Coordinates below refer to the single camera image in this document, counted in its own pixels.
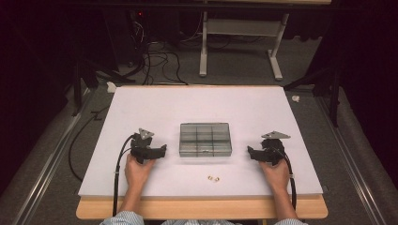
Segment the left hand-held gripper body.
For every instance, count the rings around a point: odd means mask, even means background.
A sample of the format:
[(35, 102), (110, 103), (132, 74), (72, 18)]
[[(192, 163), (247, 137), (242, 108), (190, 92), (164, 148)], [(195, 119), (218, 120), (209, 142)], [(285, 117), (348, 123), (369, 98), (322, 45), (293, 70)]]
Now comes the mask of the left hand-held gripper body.
[(138, 133), (132, 135), (130, 143), (130, 154), (136, 158), (136, 161), (143, 164), (145, 160), (156, 159), (156, 151), (150, 147), (154, 134), (143, 128)]

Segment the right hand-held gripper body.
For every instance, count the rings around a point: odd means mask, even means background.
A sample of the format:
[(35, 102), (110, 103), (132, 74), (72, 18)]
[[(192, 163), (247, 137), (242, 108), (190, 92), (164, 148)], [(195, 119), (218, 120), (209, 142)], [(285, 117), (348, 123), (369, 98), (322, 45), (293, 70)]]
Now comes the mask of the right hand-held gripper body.
[(262, 135), (262, 157), (261, 161), (266, 162), (268, 165), (275, 166), (282, 159), (287, 164), (290, 163), (288, 155), (284, 151), (282, 139), (289, 139), (289, 135), (285, 135), (278, 131), (272, 131), (270, 133)]

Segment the clear plastic compartment box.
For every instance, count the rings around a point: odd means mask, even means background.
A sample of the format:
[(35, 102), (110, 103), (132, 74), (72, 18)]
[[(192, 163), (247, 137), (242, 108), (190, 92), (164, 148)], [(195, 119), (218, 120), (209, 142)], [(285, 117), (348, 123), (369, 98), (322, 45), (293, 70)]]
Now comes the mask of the clear plastic compartment box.
[(230, 157), (232, 143), (229, 124), (181, 124), (179, 154), (182, 158)]

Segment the person's left hand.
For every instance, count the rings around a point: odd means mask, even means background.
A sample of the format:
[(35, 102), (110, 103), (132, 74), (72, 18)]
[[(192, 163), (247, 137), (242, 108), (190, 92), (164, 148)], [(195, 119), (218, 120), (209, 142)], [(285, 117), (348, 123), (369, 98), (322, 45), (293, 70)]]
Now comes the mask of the person's left hand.
[(155, 159), (150, 159), (147, 163), (140, 164), (132, 155), (127, 156), (125, 176), (129, 189), (134, 191), (143, 189), (155, 162)]

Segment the person's right hand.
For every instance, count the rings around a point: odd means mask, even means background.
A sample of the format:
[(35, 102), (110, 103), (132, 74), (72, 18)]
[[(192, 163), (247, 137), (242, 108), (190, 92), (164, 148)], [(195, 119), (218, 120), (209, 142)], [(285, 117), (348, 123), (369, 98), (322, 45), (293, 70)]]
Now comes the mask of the person's right hand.
[(274, 193), (278, 191), (287, 191), (289, 171), (288, 166), (283, 159), (274, 166), (269, 166), (266, 162), (260, 162), (259, 165)]

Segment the white table cover board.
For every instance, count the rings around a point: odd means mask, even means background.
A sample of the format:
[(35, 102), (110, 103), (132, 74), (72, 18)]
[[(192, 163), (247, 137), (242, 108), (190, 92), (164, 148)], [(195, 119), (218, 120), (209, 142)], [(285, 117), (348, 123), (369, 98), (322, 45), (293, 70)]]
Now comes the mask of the white table cover board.
[[(181, 157), (180, 125), (229, 124), (230, 157)], [(267, 196), (269, 186), (247, 146), (258, 149), (262, 135), (289, 135), (283, 146), (300, 195), (322, 191), (284, 90), (278, 86), (125, 86), (115, 94), (86, 171), (81, 196), (123, 195), (125, 157), (120, 150), (138, 129), (153, 132), (153, 146), (167, 144), (145, 185), (147, 198)]]

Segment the wooden table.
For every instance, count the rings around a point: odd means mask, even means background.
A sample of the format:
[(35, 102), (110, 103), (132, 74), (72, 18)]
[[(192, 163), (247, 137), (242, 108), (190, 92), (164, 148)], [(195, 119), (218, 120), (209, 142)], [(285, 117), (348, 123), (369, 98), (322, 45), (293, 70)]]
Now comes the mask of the wooden table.
[[(325, 218), (328, 214), (323, 190), (319, 194), (298, 194), (297, 213), (300, 218)], [(80, 219), (107, 218), (113, 211), (113, 195), (81, 196), (76, 215)], [(267, 196), (147, 198), (139, 210), (146, 219), (247, 219), (275, 218), (271, 193)]]

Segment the person's striped shirt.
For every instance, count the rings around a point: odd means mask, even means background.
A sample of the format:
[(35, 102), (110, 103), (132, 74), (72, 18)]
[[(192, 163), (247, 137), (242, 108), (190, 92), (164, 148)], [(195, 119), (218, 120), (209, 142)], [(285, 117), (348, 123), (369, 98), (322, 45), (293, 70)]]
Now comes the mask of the person's striped shirt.
[[(142, 216), (131, 212), (122, 211), (114, 217), (104, 219), (99, 225), (145, 225)], [(212, 220), (197, 220), (197, 219), (172, 219), (166, 220), (161, 225), (243, 225), (242, 223), (233, 223), (228, 220), (212, 219)], [(287, 218), (276, 222), (274, 225), (308, 225), (295, 218)]]

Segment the black metal stand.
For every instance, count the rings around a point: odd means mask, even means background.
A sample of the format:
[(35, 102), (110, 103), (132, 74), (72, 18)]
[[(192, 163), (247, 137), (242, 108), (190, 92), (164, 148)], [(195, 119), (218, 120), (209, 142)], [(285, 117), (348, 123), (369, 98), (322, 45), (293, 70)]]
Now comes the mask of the black metal stand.
[(283, 87), (284, 91), (292, 90), (300, 85), (312, 83), (313, 95), (323, 97), (329, 95), (329, 119), (335, 127), (338, 127), (337, 110), (339, 105), (340, 72), (336, 68), (325, 67), (297, 79)]
[(104, 72), (108, 77), (123, 83), (135, 83), (135, 80), (123, 77), (115, 71), (93, 61), (84, 58), (78, 59), (73, 68), (74, 115), (83, 109), (82, 83), (84, 83), (89, 90), (97, 89), (99, 86), (99, 81), (97, 79), (98, 71)]

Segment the dark equipment with red light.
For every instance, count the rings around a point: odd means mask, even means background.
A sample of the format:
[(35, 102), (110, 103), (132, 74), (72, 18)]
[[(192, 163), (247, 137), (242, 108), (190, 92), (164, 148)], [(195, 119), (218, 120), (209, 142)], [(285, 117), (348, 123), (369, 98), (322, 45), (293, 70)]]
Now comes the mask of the dark equipment with red light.
[(148, 35), (142, 10), (128, 10), (126, 12), (129, 37), (132, 43), (132, 63), (139, 65), (147, 50)]

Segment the aluminium floor rail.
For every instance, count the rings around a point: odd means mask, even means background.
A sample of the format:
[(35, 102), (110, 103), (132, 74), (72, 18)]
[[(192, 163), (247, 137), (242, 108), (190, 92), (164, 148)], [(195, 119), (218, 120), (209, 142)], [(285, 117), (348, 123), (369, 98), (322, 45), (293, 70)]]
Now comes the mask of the aluminium floor rail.
[(333, 137), (338, 144), (339, 155), (342, 158), (345, 169), (348, 172), (351, 182), (360, 198), (361, 204), (364, 207), (368, 218), (371, 220), (373, 225), (387, 225), (386, 220), (382, 216), (382, 213), (375, 202), (375, 197), (372, 191), (365, 182), (355, 159), (352, 157), (349, 148), (345, 143), (344, 136), (340, 130), (334, 126), (329, 118), (329, 108), (326, 101), (321, 97), (317, 97), (315, 101), (320, 111), (326, 118)]
[(26, 200), (23, 203), (19, 213), (12, 222), (12, 225), (29, 225), (32, 216), (35, 214), (38, 205), (41, 202), (48, 186), (50, 185), (54, 174), (60, 164), (62, 157), (65, 155), (65, 146), (69, 141), (72, 131), (76, 127), (82, 116), (82, 110), (93, 96), (93, 90), (86, 88), (83, 93), (83, 105), (68, 120), (68, 126), (64, 129), (55, 149), (49, 155), (44, 164), (38, 179), (30, 190)]

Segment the white metal desk frame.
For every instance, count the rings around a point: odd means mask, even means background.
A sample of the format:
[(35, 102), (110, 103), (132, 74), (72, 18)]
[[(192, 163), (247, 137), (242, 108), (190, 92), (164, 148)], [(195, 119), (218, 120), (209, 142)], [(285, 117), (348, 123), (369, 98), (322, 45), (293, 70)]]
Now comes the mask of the white metal desk frame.
[[(307, 7), (307, 6), (327, 6), (331, 0), (203, 0), (208, 5), (215, 3), (239, 3), (243, 6), (254, 7)], [(207, 12), (202, 13), (202, 48), (200, 53), (199, 75), (207, 75), (207, 38), (209, 35), (227, 35), (227, 36), (249, 36), (249, 37), (268, 37), (274, 38), (272, 49), (266, 51), (268, 61), (271, 65), (272, 74), (276, 81), (283, 79), (277, 52), (279, 50), (285, 27), (289, 19), (289, 12), (283, 12), (280, 19), (256, 21), (249, 19), (214, 19), (207, 16)]]

